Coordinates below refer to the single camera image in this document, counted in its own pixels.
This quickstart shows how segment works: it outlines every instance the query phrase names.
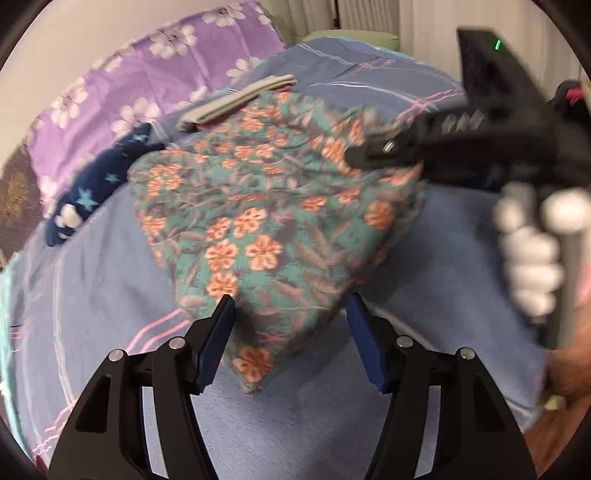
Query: metal screw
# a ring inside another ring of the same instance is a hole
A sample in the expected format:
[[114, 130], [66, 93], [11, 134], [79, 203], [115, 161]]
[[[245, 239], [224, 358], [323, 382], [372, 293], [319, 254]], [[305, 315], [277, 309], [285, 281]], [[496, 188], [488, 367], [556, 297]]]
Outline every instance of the metal screw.
[[168, 346], [173, 349], [173, 350], [178, 350], [180, 348], [183, 348], [185, 345], [185, 341], [183, 337], [175, 337], [173, 339], [171, 339], [168, 343]]
[[414, 345], [414, 342], [412, 338], [402, 335], [396, 339], [396, 345], [400, 348], [411, 348]]
[[119, 360], [121, 360], [123, 358], [123, 355], [124, 355], [123, 350], [113, 350], [109, 354], [109, 360], [111, 360], [112, 362], [118, 362]]
[[462, 348], [460, 350], [460, 356], [464, 360], [472, 360], [476, 356], [476, 354], [474, 353], [474, 350], [472, 350], [471, 348]]
[[390, 140], [388, 143], [386, 143], [384, 145], [384, 148], [382, 151], [384, 153], [390, 153], [395, 146], [396, 146], [396, 142], [393, 142], [392, 140]]

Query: star pattern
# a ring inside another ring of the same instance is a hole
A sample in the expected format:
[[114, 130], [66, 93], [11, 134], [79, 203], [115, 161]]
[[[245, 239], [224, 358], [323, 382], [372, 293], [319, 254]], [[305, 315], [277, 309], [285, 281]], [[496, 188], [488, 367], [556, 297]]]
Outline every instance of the star pattern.
[[105, 177], [105, 181], [108, 181], [111, 185], [119, 183], [119, 177], [114, 173], [108, 173]]
[[93, 207], [98, 205], [98, 203], [92, 199], [92, 190], [78, 189], [78, 195], [80, 195], [80, 198], [76, 200], [76, 203], [82, 205], [87, 212], [92, 212], [94, 209]]

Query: white flower pattern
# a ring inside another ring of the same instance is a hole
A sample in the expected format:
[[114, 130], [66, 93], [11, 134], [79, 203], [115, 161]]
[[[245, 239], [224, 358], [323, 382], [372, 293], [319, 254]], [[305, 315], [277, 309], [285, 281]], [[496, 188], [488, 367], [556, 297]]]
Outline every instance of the white flower pattern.
[[34, 130], [39, 130], [41, 128], [43, 128], [43, 125], [45, 125], [45, 122], [38, 118], [35, 118], [35, 120], [33, 120], [33, 123], [31, 124], [31, 128]]
[[50, 118], [54, 125], [63, 129], [68, 126], [70, 119], [78, 117], [79, 105], [88, 98], [88, 92], [84, 87], [84, 78], [80, 77], [53, 101]]
[[78, 215], [76, 207], [74, 207], [71, 203], [66, 203], [61, 208], [60, 214], [56, 215], [56, 225], [58, 228], [65, 228], [68, 226], [76, 230], [80, 225], [82, 225], [82, 218], [80, 215]]
[[215, 22], [218, 27], [230, 27], [236, 25], [236, 20], [244, 20], [246, 15], [242, 13], [242, 7], [239, 4], [229, 4], [207, 12], [201, 18], [205, 23]]
[[183, 100], [182, 102], [177, 103], [177, 109], [183, 110], [184, 108], [187, 108], [195, 102], [198, 102], [207, 95], [208, 91], [209, 90], [205, 85], [199, 87], [197, 90], [189, 94], [189, 101]]
[[95, 159], [96, 159], [96, 157], [92, 153], [88, 153], [88, 154], [84, 155], [84, 157], [81, 157], [78, 160], [76, 160], [76, 169], [78, 171], [81, 171], [89, 163], [94, 162]]
[[162, 31], [156, 31], [150, 35], [152, 45], [150, 51], [153, 55], [160, 55], [169, 60], [175, 54], [185, 55], [189, 48], [197, 43], [197, 37], [193, 35], [195, 27], [192, 25], [183, 25], [179, 21], [174, 21], [163, 25]]
[[111, 130], [120, 138], [139, 124], [151, 123], [159, 115], [160, 107], [156, 102], [140, 97], [133, 106], [125, 105], [121, 109], [121, 120], [113, 122]]
[[265, 15], [265, 12], [263, 11], [263, 9], [261, 7], [259, 7], [258, 5], [255, 7], [255, 10], [257, 12], [260, 13], [259, 15], [259, 22], [261, 22], [261, 25], [271, 25], [272, 20]]
[[97, 60], [92, 64], [92, 69], [103, 69], [107, 73], [114, 72], [123, 62], [123, 57], [131, 57], [135, 53], [135, 49], [132, 45], [133, 42], [135, 42], [135, 40], [131, 40], [130, 42], [122, 45], [110, 57], [103, 57], [100, 60]]
[[237, 59], [236, 68], [230, 69], [226, 72], [229, 77], [239, 77], [247, 72], [250, 72], [254, 67], [259, 65], [261, 59], [258, 57], [250, 57], [248, 60]]
[[41, 205], [43, 207], [43, 216], [49, 218], [56, 209], [56, 194], [57, 183], [48, 175], [43, 175], [39, 182], [39, 192], [41, 193]]

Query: hand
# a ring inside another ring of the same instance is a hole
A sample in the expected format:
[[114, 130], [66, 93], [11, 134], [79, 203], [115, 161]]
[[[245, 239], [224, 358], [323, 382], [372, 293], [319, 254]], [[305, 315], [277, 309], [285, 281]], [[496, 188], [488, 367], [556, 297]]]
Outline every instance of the hand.
[[511, 295], [533, 319], [554, 310], [553, 292], [564, 281], [560, 242], [555, 235], [581, 233], [578, 304], [583, 305], [591, 293], [591, 194], [584, 189], [569, 189], [551, 195], [541, 205], [539, 215], [547, 232], [536, 226], [536, 208], [531, 186], [509, 184], [493, 213], [501, 233], [500, 247]]

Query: green pillow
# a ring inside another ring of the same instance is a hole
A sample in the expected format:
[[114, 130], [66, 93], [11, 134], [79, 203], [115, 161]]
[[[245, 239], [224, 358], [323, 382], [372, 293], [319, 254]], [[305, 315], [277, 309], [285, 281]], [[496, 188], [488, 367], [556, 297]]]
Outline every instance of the green pillow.
[[357, 40], [369, 43], [374, 47], [387, 50], [400, 50], [400, 39], [396, 35], [384, 32], [369, 32], [365, 30], [318, 30], [307, 37], [301, 38], [300, 42], [314, 40], [320, 37], [344, 38], [345, 40]]
[[270, 15], [270, 17], [281, 41], [286, 47], [293, 47], [297, 43], [297, 37], [291, 27], [278, 15]]

